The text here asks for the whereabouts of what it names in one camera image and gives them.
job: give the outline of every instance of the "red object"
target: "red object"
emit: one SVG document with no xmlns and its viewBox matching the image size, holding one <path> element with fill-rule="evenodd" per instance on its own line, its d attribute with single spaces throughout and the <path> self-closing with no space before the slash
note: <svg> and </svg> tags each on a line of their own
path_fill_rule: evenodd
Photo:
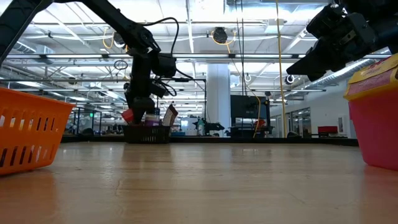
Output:
<svg viewBox="0 0 398 224">
<path fill-rule="evenodd" d="M 376 167 L 398 170 L 398 90 L 349 102 L 363 160 Z"/>
<path fill-rule="evenodd" d="M 123 112 L 122 117 L 127 123 L 133 122 L 134 121 L 134 113 L 132 112 L 132 109 L 128 109 L 125 112 Z"/>
<path fill-rule="evenodd" d="M 259 127 L 263 127 L 265 124 L 266 124 L 266 122 L 265 122 L 263 119 L 260 119 Z"/>
<path fill-rule="evenodd" d="M 337 129 L 337 126 L 319 126 L 318 133 L 337 134 L 338 129 Z"/>
</svg>

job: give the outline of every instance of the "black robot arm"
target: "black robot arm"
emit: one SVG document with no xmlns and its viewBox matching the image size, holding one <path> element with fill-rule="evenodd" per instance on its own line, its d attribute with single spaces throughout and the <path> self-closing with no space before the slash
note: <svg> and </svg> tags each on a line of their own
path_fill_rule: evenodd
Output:
<svg viewBox="0 0 398 224">
<path fill-rule="evenodd" d="M 107 0 L 77 0 L 100 16 L 123 38 L 129 47 L 128 54 L 134 57 L 131 84 L 125 92 L 127 103 L 133 109 L 136 123 L 146 111 L 154 109 L 150 94 L 163 97 L 166 90 L 150 79 L 153 71 L 160 77 L 175 75 L 175 59 L 170 54 L 160 53 L 160 47 L 152 33 L 143 25 L 129 20 Z M 51 3 L 67 3 L 73 0 L 13 0 L 0 16 L 0 64 L 21 37 L 34 16 Z"/>
<path fill-rule="evenodd" d="M 398 1 L 335 2 L 340 5 L 326 6 L 307 26 L 318 41 L 304 58 L 287 69 L 288 74 L 308 75 L 315 81 L 328 70 L 336 72 L 348 62 L 384 47 L 398 52 Z"/>
</svg>

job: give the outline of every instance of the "black basket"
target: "black basket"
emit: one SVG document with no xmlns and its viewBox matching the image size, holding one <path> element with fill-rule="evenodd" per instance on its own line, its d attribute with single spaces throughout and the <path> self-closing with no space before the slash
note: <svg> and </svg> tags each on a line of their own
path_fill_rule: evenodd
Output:
<svg viewBox="0 0 398 224">
<path fill-rule="evenodd" d="M 170 141 L 167 126 L 123 126 L 124 140 L 135 144 L 166 144 Z"/>
</svg>

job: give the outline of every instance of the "wooden table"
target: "wooden table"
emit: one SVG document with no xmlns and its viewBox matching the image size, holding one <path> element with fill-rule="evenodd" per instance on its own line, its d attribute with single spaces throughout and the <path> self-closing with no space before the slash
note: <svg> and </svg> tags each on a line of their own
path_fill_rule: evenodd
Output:
<svg viewBox="0 0 398 224">
<path fill-rule="evenodd" d="M 62 144 L 0 177 L 0 223 L 398 223 L 398 172 L 358 148 Z"/>
</svg>

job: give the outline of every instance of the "orange plastic basket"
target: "orange plastic basket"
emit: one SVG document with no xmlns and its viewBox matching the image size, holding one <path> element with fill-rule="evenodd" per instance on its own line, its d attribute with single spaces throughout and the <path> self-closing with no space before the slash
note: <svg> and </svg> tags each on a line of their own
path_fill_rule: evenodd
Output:
<svg viewBox="0 0 398 224">
<path fill-rule="evenodd" d="M 0 88 L 0 175 L 50 165 L 72 108 Z"/>
</svg>

